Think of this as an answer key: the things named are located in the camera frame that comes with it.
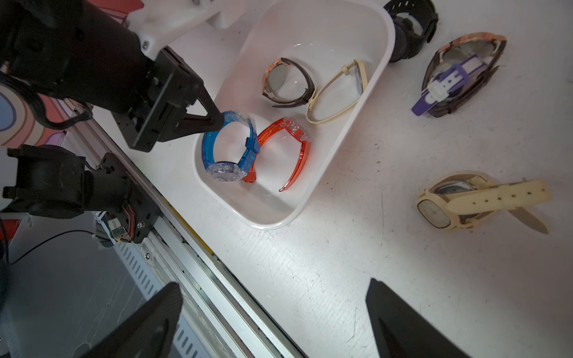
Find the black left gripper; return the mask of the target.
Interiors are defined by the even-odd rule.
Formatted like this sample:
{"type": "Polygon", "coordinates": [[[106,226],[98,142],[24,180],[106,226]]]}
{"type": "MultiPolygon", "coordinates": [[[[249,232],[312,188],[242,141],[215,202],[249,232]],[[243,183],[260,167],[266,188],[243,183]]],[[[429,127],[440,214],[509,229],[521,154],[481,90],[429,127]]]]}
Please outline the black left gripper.
{"type": "Polygon", "coordinates": [[[222,129],[224,116],[203,80],[170,47],[159,52],[146,80],[128,112],[113,114],[130,149],[150,152],[157,142],[222,129]],[[206,115],[187,112],[197,101],[206,115]]]}

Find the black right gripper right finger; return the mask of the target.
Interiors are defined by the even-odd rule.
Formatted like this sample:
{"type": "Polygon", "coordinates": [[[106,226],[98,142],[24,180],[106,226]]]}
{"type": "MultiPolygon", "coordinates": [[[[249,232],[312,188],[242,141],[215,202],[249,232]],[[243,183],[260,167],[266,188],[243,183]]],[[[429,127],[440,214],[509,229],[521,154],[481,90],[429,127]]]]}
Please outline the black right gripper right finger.
{"type": "Polygon", "coordinates": [[[371,279],[366,306],[380,357],[466,357],[385,283],[371,279]]]}

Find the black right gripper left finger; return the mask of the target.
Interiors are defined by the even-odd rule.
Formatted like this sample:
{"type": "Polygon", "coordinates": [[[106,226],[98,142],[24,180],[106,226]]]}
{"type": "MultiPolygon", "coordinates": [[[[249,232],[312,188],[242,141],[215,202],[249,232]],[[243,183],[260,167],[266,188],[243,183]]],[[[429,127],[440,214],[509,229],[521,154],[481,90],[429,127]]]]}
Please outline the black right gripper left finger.
{"type": "Polygon", "coordinates": [[[84,356],[168,357],[182,306],[180,286],[167,283],[84,356]]]}

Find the dark brown leather watch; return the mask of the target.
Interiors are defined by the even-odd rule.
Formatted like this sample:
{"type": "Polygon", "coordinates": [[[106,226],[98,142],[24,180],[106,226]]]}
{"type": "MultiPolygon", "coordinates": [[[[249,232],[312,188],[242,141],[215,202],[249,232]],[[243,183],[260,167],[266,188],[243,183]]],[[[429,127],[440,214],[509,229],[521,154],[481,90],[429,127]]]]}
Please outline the dark brown leather watch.
{"type": "Polygon", "coordinates": [[[279,58],[264,73],[262,96],[275,108],[302,107],[309,103],[316,86],[306,71],[289,58],[279,58]]]}

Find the red transparent watch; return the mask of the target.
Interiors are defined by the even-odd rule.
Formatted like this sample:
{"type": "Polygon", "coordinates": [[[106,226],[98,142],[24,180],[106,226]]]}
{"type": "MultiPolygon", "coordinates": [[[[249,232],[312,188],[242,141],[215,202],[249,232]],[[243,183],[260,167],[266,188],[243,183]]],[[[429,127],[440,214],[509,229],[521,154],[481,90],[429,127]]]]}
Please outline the red transparent watch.
{"type": "Polygon", "coordinates": [[[310,157],[311,139],[308,131],[295,118],[285,116],[267,126],[258,136],[261,145],[262,161],[252,164],[243,182],[253,184],[257,179],[255,166],[262,164],[264,182],[278,188],[278,180],[286,179],[289,170],[292,174],[278,190],[291,188],[301,175],[310,157]]]}

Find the cream square face watch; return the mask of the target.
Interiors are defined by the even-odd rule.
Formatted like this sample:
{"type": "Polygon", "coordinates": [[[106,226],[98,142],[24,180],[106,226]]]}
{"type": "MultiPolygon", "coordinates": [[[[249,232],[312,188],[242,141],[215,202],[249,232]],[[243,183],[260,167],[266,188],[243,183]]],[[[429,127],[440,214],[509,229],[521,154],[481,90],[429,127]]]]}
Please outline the cream square face watch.
{"type": "Polygon", "coordinates": [[[547,226],[530,210],[552,200],[543,180],[498,184],[485,175],[450,175],[426,188],[416,200],[422,217],[439,230],[475,228],[498,211],[507,211],[529,228],[541,233],[547,226]]]}

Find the beige strap watch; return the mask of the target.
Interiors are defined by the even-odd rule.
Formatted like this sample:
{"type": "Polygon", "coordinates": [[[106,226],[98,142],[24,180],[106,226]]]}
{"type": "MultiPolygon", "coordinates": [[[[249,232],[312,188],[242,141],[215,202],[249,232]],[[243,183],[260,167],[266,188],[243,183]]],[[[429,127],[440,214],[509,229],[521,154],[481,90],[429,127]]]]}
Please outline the beige strap watch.
{"type": "Polygon", "coordinates": [[[355,59],[344,65],[309,101],[305,113],[314,125],[330,122],[352,110],[368,86],[365,63],[355,59]]]}

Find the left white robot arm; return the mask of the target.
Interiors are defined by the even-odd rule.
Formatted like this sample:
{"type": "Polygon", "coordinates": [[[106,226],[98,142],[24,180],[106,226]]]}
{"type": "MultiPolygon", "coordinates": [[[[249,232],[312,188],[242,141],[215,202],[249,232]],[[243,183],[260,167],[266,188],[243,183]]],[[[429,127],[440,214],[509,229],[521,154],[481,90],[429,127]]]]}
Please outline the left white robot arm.
{"type": "Polygon", "coordinates": [[[64,130],[101,107],[141,152],[219,131],[224,116],[200,76],[170,47],[150,51],[149,41],[88,1],[1,3],[1,83],[40,125],[64,130]]]}

